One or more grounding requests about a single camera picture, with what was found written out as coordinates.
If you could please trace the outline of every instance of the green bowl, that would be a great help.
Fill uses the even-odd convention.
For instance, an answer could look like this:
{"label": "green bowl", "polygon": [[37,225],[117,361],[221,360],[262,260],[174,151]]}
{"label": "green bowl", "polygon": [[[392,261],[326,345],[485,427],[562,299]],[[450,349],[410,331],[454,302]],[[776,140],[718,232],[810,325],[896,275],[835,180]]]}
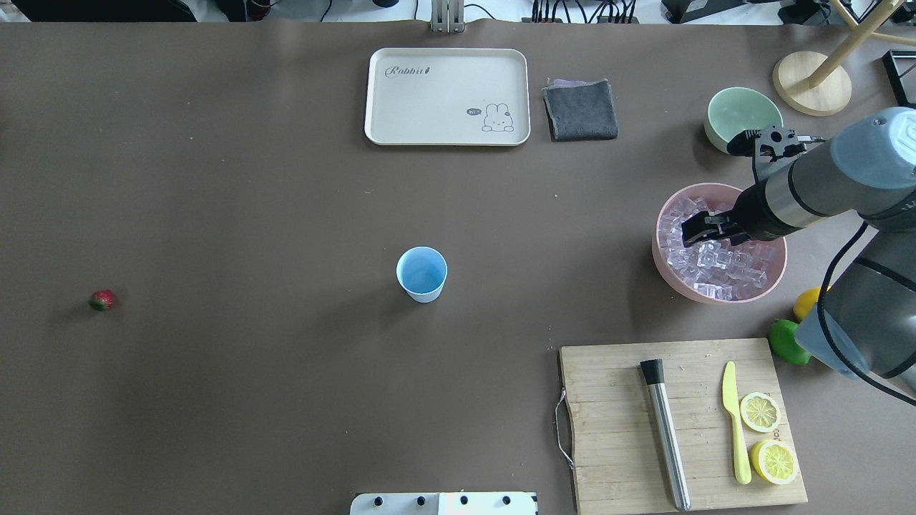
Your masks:
{"label": "green bowl", "polygon": [[782,113],[763,93],[749,88],[726,88],[706,107],[703,129],[709,141],[724,153],[728,142],[746,129],[782,126]]}

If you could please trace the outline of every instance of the white tray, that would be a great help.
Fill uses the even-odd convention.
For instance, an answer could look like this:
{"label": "white tray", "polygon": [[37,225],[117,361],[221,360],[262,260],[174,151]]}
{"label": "white tray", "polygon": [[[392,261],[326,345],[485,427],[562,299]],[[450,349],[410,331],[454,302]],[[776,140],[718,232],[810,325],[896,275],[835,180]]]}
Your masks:
{"label": "white tray", "polygon": [[369,60],[365,135],[378,145],[519,145],[528,63],[513,49],[379,49]]}

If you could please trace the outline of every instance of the rabbit logo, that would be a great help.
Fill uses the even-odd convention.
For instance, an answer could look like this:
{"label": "rabbit logo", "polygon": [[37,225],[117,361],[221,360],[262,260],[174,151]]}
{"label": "rabbit logo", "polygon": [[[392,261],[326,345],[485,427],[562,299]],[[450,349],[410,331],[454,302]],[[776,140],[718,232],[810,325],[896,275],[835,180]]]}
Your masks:
{"label": "rabbit logo", "polygon": [[509,106],[506,104],[487,104],[484,126],[480,130],[484,132],[514,131],[515,128],[512,126],[512,115],[509,113]]}

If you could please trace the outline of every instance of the black frame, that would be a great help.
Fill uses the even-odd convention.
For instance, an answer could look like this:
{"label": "black frame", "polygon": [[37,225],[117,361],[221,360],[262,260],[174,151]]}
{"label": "black frame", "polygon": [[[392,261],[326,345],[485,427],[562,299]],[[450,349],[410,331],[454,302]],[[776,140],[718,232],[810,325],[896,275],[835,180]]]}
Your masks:
{"label": "black frame", "polygon": [[[894,90],[894,97],[897,98],[897,104],[903,107],[916,109],[916,98],[907,96],[907,91],[903,87],[902,80],[903,75],[916,69],[916,50],[888,50],[888,53],[884,54],[881,60],[884,62],[884,69],[888,72],[890,87]],[[900,73],[900,69],[897,67],[898,60],[910,60],[912,66],[907,68],[903,73]]]}

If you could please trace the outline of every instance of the paper cup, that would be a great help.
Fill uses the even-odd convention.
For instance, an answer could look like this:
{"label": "paper cup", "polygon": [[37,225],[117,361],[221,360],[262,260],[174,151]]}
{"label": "paper cup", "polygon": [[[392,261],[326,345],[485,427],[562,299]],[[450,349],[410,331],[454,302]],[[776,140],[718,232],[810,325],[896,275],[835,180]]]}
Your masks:
{"label": "paper cup", "polygon": [[413,247],[398,260],[398,283],[414,301],[432,302],[442,293],[449,268],[435,248]]}

